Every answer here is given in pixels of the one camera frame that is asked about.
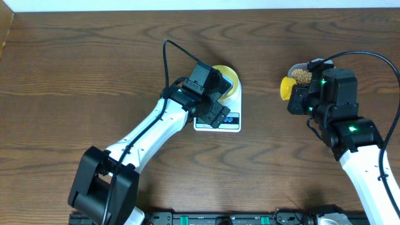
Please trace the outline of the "yellow measuring scoop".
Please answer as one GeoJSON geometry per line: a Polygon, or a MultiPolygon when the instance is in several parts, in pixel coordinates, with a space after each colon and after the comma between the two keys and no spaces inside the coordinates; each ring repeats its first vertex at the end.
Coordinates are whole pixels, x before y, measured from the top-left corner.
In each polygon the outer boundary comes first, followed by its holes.
{"type": "Polygon", "coordinates": [[[289,100],[293,86],[297,84],[297,81],[292,77],[284,77],[280,85],[280,95],[283,101],[289,100]]]}

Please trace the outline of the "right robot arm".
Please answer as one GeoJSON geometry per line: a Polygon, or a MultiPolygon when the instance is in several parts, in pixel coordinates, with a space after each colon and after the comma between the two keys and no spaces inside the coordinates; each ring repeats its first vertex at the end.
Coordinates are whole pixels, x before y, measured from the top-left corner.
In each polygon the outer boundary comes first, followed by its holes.
{"type": "Polygon", "coordinates": [[[399,186],[376,125],[358,114],[357,90],[354,73],[336,68],[315,72],[309,84],[284,77],[280,87],[291,114],[318,124],[318,138],[350,178],[370,224],[399,224],[399,186]]]}

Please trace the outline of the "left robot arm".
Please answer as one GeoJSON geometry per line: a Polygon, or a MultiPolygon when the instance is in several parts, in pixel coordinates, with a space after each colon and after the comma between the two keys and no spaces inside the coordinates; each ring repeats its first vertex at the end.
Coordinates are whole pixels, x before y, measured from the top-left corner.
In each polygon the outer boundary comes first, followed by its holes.
{"type": "Polygon", "coordinates": [[[230,67],[198,62],[189,77],[168,84],[152,112],[105,150],[91,146],[80,160],[67,203],[94,224],[142,224],[136,206],[140,173],[175,133],[194,118],[218,128],[230,110],[221,101],[239,86],[230,67]]]}

